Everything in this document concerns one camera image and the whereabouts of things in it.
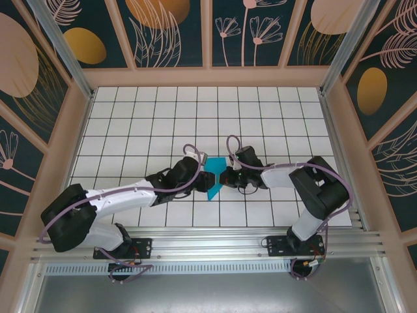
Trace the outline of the grey metal sheet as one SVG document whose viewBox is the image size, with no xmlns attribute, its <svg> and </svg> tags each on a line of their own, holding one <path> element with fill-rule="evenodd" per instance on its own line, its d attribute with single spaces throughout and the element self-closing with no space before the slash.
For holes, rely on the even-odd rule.
<svg viewBox="0 0 417 313">
<path fill-rule="evenodd" d="M 284 273 L 146 275 L 128 284 L 48 276 L 35 313 L 386 313 L 372 281 L 348 287 Z"/>
</svg>

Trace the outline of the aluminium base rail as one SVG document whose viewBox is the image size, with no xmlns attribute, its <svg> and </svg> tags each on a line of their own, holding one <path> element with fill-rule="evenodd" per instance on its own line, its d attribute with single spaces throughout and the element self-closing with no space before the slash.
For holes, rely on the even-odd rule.
<svg viewBox="0 0 417 313">
<path fill-rule="evenodd" d="M 273 227 L 128 227 L 132 238 L 152 239 L 152 261 L 265 260 L 265 237 L 284 235 Z M 330 228 L 326 257 L 383 257 L 386 249 L 377 231 Z"/>
</svg>

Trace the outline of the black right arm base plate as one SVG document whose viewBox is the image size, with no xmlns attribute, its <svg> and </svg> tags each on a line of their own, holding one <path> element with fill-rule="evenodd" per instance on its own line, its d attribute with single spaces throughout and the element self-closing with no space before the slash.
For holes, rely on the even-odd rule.
<svg viewBox="0 0 417 313">
<path fill-rule="evenodd" d="M 266 237 L 266 249 L 270 257 L 313 257 L 316 252 L 318 255 L 325 253 L 321 235 L 314 235 L 307 241 L 299 241 L 297 237 L 289 238 L 286 235 L 268 236 Z"/>
</svg>

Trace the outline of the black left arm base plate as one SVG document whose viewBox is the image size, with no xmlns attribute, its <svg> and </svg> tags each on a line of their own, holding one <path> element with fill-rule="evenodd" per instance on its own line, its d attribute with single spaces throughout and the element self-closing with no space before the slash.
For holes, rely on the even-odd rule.
<svg viewBox="0 0 417 313">
<path fill-rule="evenodd" d="M 147 260 L 151 258 L 151 252 L 151 238 L 134 238 L 128 248 L 118 248 L 108 254 L 118 260 Z"/>
</svg>

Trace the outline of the aluminium corner post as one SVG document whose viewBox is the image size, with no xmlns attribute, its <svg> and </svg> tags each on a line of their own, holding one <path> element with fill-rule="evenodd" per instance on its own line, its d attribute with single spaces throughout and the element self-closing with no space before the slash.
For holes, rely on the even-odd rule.
<svg viewBox="0 0 417 313">
<path fill-rule="evenodd" d="M 379 6 L 380 0 L 363 0 L 352 24 L 347 31 L 335 57 L 333 58 L 328 72 L 319 88 L 320 95 L 325 97 L 333 88 L 339 78 L 343 67 L 346 65 L 349 57 L 358 45 L 368 24 L 372 20 Z"/>
<path fill-rule="evenodd" d="M 55 45 L 57 53 L 61 56 L 64 64 L 70 71 L 81 92 L 88 100 L 92 99 L 94 89 L 88 82 L 87 77 L 84 75 L 78 60 L 72 53 L 72 50 L 64 38 L 63 33 L 59 29 L 59 26 L 53 20 L 47 5 L 43 2 L 43 0 L 27 0 L 27 2 L 33 13 L 37 16 L 48 38 Z"/>
</svg>

